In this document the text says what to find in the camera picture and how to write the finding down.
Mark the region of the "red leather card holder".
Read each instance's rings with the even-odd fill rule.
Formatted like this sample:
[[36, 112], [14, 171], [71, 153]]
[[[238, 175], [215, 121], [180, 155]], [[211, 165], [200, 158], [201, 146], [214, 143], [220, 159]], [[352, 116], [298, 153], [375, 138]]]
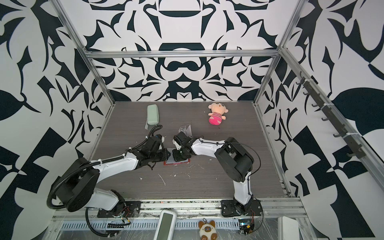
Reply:
[[179, 164], [184, 164], [184, 163], [189, 163], [191, 161], [191, 159], [187, 159], [187, 160], [184, 160], [184, 161], [179, 161], [177, 162], [175, 159], [174, 159], [174, 156], [173, 156], [173, 150], [174, 149], [170, 149], [170, 148], [167, 148], [167, 151], [169, 152], [169, 157], [167, 157], [167, 160], [164, 161], [164, 165], [165, 166], [172, 166], [172, 165], [179, 165]]

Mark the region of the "clear acrylic card box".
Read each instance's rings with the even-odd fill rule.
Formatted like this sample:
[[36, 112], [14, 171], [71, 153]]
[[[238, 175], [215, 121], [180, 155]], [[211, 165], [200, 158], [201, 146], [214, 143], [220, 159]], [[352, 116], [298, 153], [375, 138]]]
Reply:
[[192, 128], [191, 125], [184, 125], [179, 128], [179, 133], [183, 132], [187, 137], [192, 138]]

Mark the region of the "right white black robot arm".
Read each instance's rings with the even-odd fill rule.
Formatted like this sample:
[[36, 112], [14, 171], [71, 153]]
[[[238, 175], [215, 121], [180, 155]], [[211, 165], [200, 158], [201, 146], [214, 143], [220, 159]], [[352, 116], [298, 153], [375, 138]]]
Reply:
[[176, 149], [173, 150], [175, 161], [184, 161], [193, 156], [216, 158], [227, 176], [234, 183], [234, 201], [248, 209], [253, 201], [250, 187], [254, 158], [236, 139], [210, 141], [204, 138], [190, 138], [180, 132], [173, 138]]

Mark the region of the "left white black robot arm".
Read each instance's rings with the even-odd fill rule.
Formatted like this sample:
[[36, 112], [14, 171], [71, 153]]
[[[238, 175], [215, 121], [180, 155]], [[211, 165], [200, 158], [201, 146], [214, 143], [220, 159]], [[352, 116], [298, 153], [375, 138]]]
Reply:
[[138, 148], [108, 159], [87, 161], [77, 159], [52, 186], [47, 197], [47, 207], [53, 210], [67, 209], [75, 212], [82, 208], [98, 208], [119, 212], [125, 203], [115, 190], [98, 189], [96, 185], [114, 175], [153, 168], [158, 162], [165, 162], [171, 153], [164, 148], [161, 135], [148, 137]]

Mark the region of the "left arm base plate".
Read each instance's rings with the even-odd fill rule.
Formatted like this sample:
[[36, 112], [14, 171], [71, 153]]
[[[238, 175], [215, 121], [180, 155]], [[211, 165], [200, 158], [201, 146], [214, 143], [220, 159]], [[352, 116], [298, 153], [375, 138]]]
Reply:
[[141, 211], [141, 201], [125, 201], [123, 204], [119, 202], [112, 210], [107, 211], [99, 209], [98, 218], [131, 218], [138, 215]]

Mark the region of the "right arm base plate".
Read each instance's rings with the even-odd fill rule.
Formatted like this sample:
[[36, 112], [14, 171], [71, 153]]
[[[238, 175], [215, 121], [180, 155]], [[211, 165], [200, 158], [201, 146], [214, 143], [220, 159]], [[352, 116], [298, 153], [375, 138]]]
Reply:
[[221, 200], [221, 214], [225, 218], [238, 216], [261, 216], [263, 208], [257, 199], [250, 199], [248, 203], [242, 205], [235, 199]]

